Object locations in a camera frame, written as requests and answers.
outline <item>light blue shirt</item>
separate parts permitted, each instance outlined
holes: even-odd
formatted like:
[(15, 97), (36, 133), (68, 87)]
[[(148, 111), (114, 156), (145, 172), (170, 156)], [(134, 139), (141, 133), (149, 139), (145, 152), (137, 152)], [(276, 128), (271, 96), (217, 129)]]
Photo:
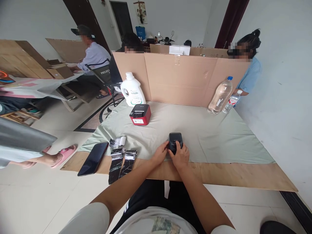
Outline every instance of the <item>light blue shirt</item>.
[[(85, 58), (82, 60), (82, 62), (77, 64), (77, 67), (79, 67), (85, 73), (89, 72), (89, 69), (85, 66), (86, 64), (97, 64), (104, 62), (106, 59), (111, 59), (110, 54), (107, 52), (107, 50), (96, 42), (91, 43), (90, 47), (85, 50), (85, 54)], [(109, 62), (105, 62), (101, 65), (91, 66), (91, 68), (95, 69), (99, 67), (104, 67), (108, 64)]]
[(259, 62), (257, 58), (253, 58), (251, 64), (249, 65), (245, 75), (240, 80), (240, 82), (237, 85), (237, 89), (242, 89), (243, 91), (247, 93), (251, 93), (251, 91), (254, 88), (254, 85), (256, 84), (257, 79), (259, 78), (260, 74), (262, 72), (262, 65)]

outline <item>white detergent bottle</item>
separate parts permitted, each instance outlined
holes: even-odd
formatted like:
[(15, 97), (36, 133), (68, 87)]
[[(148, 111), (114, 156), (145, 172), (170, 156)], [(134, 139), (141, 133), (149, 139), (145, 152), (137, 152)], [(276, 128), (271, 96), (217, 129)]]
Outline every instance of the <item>white detergent bottle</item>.
[(132, 72), (126, 72), (126, 80), (121, 83), (120, 89), (128, 106), (134, 107), (136, 104), (146, 104), (140, 86), (140, 82), (134, 78)]

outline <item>bottle cap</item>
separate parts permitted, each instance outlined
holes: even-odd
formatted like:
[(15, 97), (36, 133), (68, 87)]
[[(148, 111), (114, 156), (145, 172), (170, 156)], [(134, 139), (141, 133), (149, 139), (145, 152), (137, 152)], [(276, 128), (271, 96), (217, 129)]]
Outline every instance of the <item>bottle cap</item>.
[(127, 80), (133, 80), (134, 76), (133, 76), (132, 72), (126, 72), (126, 78), (127, 78)]

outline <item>scooter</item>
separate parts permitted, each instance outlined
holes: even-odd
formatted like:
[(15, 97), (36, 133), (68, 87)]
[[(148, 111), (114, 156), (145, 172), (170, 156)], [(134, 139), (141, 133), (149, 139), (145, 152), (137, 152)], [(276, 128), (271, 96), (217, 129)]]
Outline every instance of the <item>scooter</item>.
[[(175, 34), (174, 31), (171, 32), (171, 38), (173, 37), (173, 35)], [(171, 38), (169, 39), (169, 37), (165, 37), (165, 39), (163, 39), (163, 37), (160, 35), (160, 32), (158, 32), (158, 36), (160, 36), (162, 39), (159, 40), (158, 42), (164, 42), (166, 46), (171, 45), (170, 42), (175, 42), (174, 40), (171, 40)]]

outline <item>cap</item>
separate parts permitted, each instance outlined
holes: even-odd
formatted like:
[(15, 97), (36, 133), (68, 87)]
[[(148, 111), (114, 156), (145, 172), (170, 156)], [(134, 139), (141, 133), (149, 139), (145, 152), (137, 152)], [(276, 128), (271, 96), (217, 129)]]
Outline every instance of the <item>cap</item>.
[(86, 36), (88, 37), (89, 39), (91, 40), (95, 40), (95, 35), (92, 33), (92, 30), (83, 25), (83, 24), (80, 24), (77, 26), (78, 29), (71, 29), (71, 31), (77, 35), (77, 36)]
[(127, 78), (127, 80), (133, 80), (134, 76), (133, 76), (132, 72), (126, 72), (126, 78)]

